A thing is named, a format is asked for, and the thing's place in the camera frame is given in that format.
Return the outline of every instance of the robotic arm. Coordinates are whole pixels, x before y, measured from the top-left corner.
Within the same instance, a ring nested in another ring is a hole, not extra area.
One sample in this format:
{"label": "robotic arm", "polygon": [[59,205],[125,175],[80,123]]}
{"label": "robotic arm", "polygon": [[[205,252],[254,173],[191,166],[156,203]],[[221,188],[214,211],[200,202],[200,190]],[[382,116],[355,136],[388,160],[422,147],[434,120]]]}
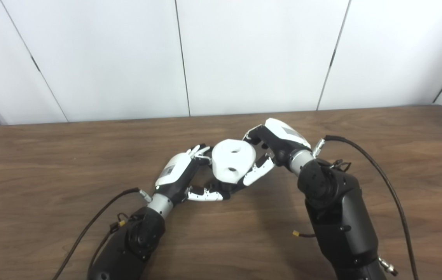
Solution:
{"label": "robotic arm", "polygon": [[298,177],[319,248],[338,280],[385,280],[380,266],[397,274],[378,257],[378,239],[359,182],[345,173],[348,167],[341,169],[347,163],[317,158],[324,140],[312,151],[305,138],[277,119],[249,130],[244,140],[253,145],[263,142],[273,151],[274,163]]}
{"label": "robotic arm", "polygon": [[176,205],[184,202],[189,183],[200,166],[211,159],[204,154],[210,150],[204,144],[177,154],[155,182],[150,197],[140,191],[148,205],[133,213],[110,238],[94,264],[88,280],[139,279],[160,238],[166,232],[165,218]]}
{"label": "robotic arm", "polygon": [[[253,145],[271,149],[256,160]],[[294,173],[306,197],[306,209],[324,256],[338,280],[385,280],[381,266],[396,275],[392,265],[377,254],[378,239],[355,177],[347,163],[317,158],[324,140],[314,150],[293,128],[268,119],[249,130],[243,140],[224,140],[212,150],[197,145],[177,154],[155,182],[152,197],[142,192],[148,205],[133,213],[112,236],[94,265],[89,280],[139,279],[165,232],[165,218],[185,200],[226,200],[250,186],[274,166]],[[212,158],[206,156],[212,152]],[[204,188],[190,186],[200,166],[212,168],[214,178]]]}

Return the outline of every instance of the black cable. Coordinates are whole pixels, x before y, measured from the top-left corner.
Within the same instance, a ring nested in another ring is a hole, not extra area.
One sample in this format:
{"label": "black cable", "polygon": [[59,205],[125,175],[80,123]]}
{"label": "black cable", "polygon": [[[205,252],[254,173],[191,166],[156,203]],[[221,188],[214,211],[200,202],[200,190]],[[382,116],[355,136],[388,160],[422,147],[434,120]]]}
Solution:
{"label": "black cable", "polygon": [[91,227],[91,225],[93,225],[93,223],[98,219],[98,217],[100,217],[100,215],[120,197],[130,194],[130,193],[139,193],[139,191],[140,191],[139,188],[132,188],[132,189],[128,189],[128,190],[123,191],[122,193],[118,194],[116,197],[112,198],[109,202],[107,202],[107,204],[105,204],[105,206],[103,206],[102,209],[100,209],[100,211],[98,211],[98,213],[96,213],[96,215],[91,219],[91,221],[88,223],[88,225],[86,225],[86,227],[84,227],[81,234],[79,234],[78,238],[75,240],[74,245],[72,246],[72,248],[70,248],[70,251],[68,252],[66,258],[64,259],[64,262],[62,262],[59,270],[57,271],[55,276],[53,276],[52,280],[57,280],[57,278],[60,276],[60,274],[64,270],[65,266],[67,265],[70,257],[74,253],[75,248],[77,247],[77,245],[79,245],[79,242],[81,242],[82,237],[84,236],[84,234],[86,234],[86,232],[89,230],[89,227]]}
{"label": "black cable", "polygon": [[125,213],[120,212],[120,213],[117,215],[117,219],[119,220],[119,222],[122,221],[122,219],[121,219],[121,215],[123,215],[123,216],[126,218],[126,220],[129,220],[128,215],[126,215]]}
{"label": "black cable", "polygon": [[381,167],[378,165],[378,163],[365,150],[363,150],[356,143],[354,143],[348,139],[345,139],[344,137],[334,136],[334,135],[326,135],[325,138],[323,138],[323,139],[325,141],[339,141],[339,142],[344,142],[344,143],[351,145],[356,150],[361,152],[361,154],[363,154],[363,156],[365,156],[368,159],[368,161],[370,161],[370,163],[376,168],[378,173],[381,175],[381,177],[383,178],[383,181],[385,181],[386,186],[388,187],[388,190],[390,191],[390,194],[392,194],[393,200],[395,201],[395,205],[397,206],[397,209],[399,211],[400,221],[402,222],[402,227],[404,229],[404,235],[406,238],[407,253],[409,254],[409,261],[411,262],[412,276],[413,276],[414,280],[419,280],[418,271],[416,270],[416,262],[414,260],[414,253],[413,253],[412,244],[411,244],[411,234],[409,234],[409,226],[407,225],[406,216],[404,214],[404,210],[402,209],[402,205],[400,205],[400,200],[397,197],[397,193],[395,193],[395,190],[393,189],[392,184],[390,183],[390,181],[386,177],[385,172],[381,169]]}
{"label": "black cable", "polygon": [[91,257],[91,261],[89,262],[88,271],[91,269],[91,267],[93,267],[93,263],[95,262],[96,255],[98,255],[98,252],[100,252],[101,248],[103,247],[103,245],[105,245],[105,243],[107,242],[107,240],[111,236],[111,234],[112,234],[112,231],[109,230],[107,232],[107,234],[105,234],[105,237],[103,238],[103,240],[100,242],[100,245],[98,245],[98,248],[96,248],[96,251],[94,252],[93,257]]}

